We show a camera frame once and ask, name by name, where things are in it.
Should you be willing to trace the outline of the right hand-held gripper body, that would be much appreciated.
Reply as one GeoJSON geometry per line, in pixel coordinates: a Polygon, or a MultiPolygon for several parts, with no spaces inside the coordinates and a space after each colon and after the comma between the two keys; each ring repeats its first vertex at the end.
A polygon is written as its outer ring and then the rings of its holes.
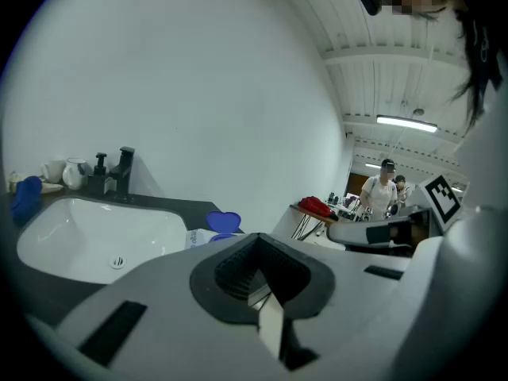
{"type": "Polygon", "coordinates": [[[443,175],[416,185],[405,207],[391,222],[391,245],[416,248],[423,240],[440,237],[460,215],[461,204],[443,175]]]}

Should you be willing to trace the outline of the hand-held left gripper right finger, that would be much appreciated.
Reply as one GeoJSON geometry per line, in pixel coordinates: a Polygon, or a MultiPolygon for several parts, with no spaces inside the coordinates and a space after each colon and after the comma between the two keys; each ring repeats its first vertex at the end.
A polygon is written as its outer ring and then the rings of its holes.
{"type": "Polygon", "coordinates": [[[257,236],[257,260],[275,292],[259,314],[275,361],[260,380],[391,380],[408,329],[395,299],[411,260],[257,236]]]}

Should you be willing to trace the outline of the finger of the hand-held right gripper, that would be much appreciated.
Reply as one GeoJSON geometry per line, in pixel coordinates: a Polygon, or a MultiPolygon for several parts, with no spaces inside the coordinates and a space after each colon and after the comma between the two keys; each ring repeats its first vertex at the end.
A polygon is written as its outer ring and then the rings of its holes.
{"type": "Polygon", "coordinates": [[[330,241],[346,248],[393,248],[396,243],[391,239],[388,220],[336,222],[327,229],[330,241]]]}

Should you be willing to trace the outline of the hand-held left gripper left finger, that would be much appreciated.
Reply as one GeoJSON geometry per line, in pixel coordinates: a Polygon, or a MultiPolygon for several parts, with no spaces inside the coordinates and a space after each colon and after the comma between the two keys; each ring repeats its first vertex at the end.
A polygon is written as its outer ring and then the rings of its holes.
{"type": "Polygon", "coordinates": [[[190,289],[193,268],[234,239],[158,257],[134,268],[73,309],[53,329],[28,322],[50,353],[87,380],[281,380],[286,368],[268,351],[253,325],[211,317],[190,289]],[[78,347],[124,301],[146,307],[125,343],[103,367],[78,347]]]}

